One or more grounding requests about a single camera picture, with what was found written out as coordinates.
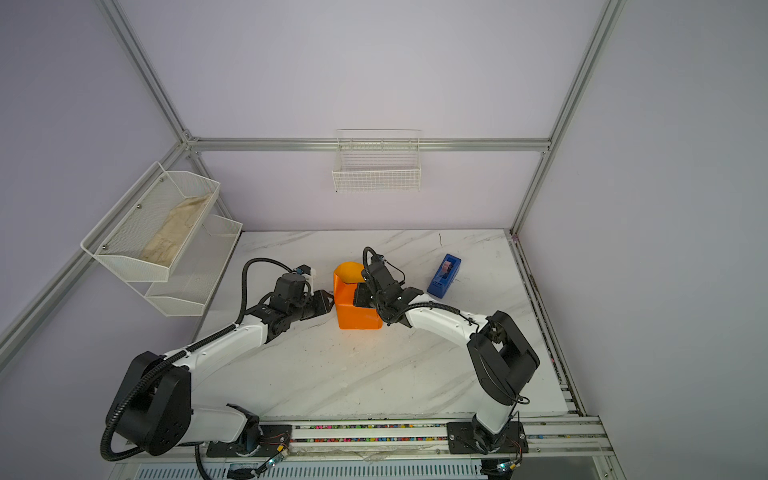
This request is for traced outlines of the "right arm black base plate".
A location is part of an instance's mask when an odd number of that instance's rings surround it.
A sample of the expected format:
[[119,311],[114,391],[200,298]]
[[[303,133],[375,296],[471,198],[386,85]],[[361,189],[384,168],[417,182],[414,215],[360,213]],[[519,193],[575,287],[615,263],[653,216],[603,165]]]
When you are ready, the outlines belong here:
[[523,424],[510,420],[498,433],[478,422],[449,422],[446,426],[451,454],[526,454],[529,452]]

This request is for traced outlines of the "blue tape dispenser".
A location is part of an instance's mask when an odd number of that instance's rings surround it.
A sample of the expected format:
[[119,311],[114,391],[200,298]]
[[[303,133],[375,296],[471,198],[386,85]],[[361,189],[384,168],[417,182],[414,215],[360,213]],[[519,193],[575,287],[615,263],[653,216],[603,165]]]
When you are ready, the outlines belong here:
[[427,288],[429,295],[442,299],[456,278],[461,259],[446,254]]

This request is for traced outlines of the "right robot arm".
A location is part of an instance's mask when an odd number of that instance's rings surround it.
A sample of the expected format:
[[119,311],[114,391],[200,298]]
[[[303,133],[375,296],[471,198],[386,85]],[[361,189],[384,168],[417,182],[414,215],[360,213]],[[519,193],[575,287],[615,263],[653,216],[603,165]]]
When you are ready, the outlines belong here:
[[507,313],[483,316],[440,303],[394,279],[389,267],[373,248],[363,249],[361,275],[374,310],[387,325],[424,330],[467,349],[484,391],[470,422],[473,449],[483,454],[499,451],[509,438],[514,409],[526,402],[522,390],[540,366],[537,353]]

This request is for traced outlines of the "white upper mesh shelf bin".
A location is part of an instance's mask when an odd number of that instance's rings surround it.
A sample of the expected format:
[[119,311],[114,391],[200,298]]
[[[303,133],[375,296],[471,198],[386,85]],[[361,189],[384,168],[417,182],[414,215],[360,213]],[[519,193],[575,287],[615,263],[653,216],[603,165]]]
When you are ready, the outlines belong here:
[[[123,282],[166,282],[218,200],[220,183],[190,171],[167,170],[156,162],[134,186],[136,190],[123,195],[81,241],[80,247]],[[170,267],[140,259],[173,207],[186,198],[208,194],[209,202]]]

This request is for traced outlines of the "beige cloth in bin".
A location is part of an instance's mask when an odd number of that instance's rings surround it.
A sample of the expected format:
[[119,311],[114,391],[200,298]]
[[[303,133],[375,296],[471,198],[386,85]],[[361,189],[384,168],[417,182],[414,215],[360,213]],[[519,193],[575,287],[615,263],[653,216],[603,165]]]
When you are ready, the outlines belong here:
[[190,197],[173,207],[158,232],[143,249],[140,259],[170,267],[211,195]]

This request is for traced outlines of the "aluminium frame rail front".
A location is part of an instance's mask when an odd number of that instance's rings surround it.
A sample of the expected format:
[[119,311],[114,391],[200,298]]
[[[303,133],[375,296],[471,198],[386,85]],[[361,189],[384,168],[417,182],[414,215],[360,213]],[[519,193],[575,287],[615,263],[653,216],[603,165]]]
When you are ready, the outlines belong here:
[[470,427],[446,419],[266,423],[262,446],[182,446],[118,463],[113,479],[622,479],[595,417],[527,419],[498,451],[475,450]]

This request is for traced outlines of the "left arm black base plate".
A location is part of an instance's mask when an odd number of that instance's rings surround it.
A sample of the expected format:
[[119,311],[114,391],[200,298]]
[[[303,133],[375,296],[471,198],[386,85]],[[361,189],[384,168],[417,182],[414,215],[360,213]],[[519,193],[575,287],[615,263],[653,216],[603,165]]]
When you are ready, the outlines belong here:
[[260,424],[247,427],[238,439],[230,443],[212,442],[206,450],[209,458],[268,458],[287,448],[292,437],[290,424]]

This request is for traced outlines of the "white mesh shelf bin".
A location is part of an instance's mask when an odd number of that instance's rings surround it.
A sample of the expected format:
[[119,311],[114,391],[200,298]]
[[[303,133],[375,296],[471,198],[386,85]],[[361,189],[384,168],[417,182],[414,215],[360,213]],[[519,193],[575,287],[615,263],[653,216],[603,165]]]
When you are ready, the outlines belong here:
[[144,298],[166,317],[202,316],[241,231],[241,223],[210,214],[192,238],[170,279],[153,283]]
[[[123,195],[81,241],[80,247],[123,282],[166,282],[218,200],[220,183],[190,171],[167,170],[156,162],[134,186],[136,190]],[[173,207],[186,198],[208,194],[209,202],[170,267],[140,259]]]

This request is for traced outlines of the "dark navy gift box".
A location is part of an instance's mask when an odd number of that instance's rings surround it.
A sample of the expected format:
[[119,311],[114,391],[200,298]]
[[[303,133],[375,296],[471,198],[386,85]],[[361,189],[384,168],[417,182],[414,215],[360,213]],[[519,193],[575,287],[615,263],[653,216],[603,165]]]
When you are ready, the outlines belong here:
[[375,308],[375,295],[366,283],[359,283],[353,295],[353,306],[356,308]]

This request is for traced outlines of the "white lower mesh shelf bin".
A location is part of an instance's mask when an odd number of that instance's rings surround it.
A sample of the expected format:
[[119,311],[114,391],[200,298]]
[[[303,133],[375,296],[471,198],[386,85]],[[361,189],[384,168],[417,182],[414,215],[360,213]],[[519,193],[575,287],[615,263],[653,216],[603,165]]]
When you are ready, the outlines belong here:
[[153,283],[144,298],[166,317],[202,316],[241,231],[241,223],[210,214],[192,238],[170,279]]

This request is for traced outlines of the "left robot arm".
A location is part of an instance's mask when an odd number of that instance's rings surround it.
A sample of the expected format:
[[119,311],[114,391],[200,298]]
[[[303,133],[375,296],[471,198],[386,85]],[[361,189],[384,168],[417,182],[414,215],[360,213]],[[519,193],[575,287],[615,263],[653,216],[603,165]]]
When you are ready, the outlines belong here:
[[236,320],[164,355],[144,352],[130,363],[106,415],[100,454],[120,461],[140,453],[163,455],[178,445],[219,442],[247,456],[264,433],[257,414],[232,402],[204,406],[194,399],[212,374],[287,332],[295,322],[332,311],[326,290],[315,290],[301,272],[280,276],[256,304],[242,303]]

